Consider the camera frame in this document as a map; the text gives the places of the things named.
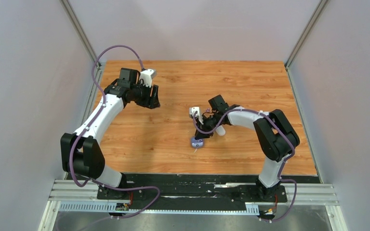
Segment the purple earbud charging case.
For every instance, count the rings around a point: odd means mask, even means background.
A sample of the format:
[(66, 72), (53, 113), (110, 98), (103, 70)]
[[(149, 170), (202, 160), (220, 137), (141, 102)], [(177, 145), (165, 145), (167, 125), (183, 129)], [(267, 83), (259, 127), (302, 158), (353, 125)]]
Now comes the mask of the purple earbud charging case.
[(194, 149), (200, 149), (204, 147), (204, 140), (203, 139), (196, 139), (195, 137), (192, 137), (190, 139), (191, 147)]

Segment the white earbud charging case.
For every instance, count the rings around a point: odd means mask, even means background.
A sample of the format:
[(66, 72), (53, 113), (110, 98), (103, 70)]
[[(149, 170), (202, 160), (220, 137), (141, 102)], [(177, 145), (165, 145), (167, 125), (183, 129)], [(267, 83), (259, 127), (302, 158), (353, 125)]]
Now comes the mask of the white earbud charging case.
[(224, 129), (223, 126), (219, 126), (215, 132), (219, 135), (219, 136), (224, 136), (226, 134), (226, 130)]

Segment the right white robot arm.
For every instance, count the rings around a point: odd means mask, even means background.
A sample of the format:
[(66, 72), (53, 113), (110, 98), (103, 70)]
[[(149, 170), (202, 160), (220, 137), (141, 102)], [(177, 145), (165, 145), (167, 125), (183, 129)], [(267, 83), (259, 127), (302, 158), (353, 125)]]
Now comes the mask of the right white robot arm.
[(257, 135), (265, 154), (264, 166), (258, 177), (257, 197), (268, 201), (275, 195), (275, 186), (281, 179), (283, 168), (295, 155), (300, 138), (291, 123), (279, 109), (271, 112), (255, 111), (241, 105), (229, 105), (221, 95), (209, 100), (210, 110), (202, 112), (199, 107), (189, 108), (189, 116), (196, 129), (192, 139), (195, 148), (201, 147), (203, 139), (214, 133), (225, 135), (224, 125), (251, 129)]

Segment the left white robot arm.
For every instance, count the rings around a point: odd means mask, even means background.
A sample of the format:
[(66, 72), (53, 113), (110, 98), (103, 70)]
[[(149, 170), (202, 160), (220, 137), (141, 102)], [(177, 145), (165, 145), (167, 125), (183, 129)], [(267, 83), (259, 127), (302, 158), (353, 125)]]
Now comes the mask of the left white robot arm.
[(89, 118), (73, 133), (62, 135), (60, 146), (65, 172), (110, 186), (110, 193), (117, 199), (128, 194), (126, 176), (106, 165), (100, 143), (111, 122), (130, 102), (148, 109), (160, 107), (159, 87), (152, 83), (156, 76), (155, 69), (120, 70), (119, 78), (105, 88), (104, 97)]

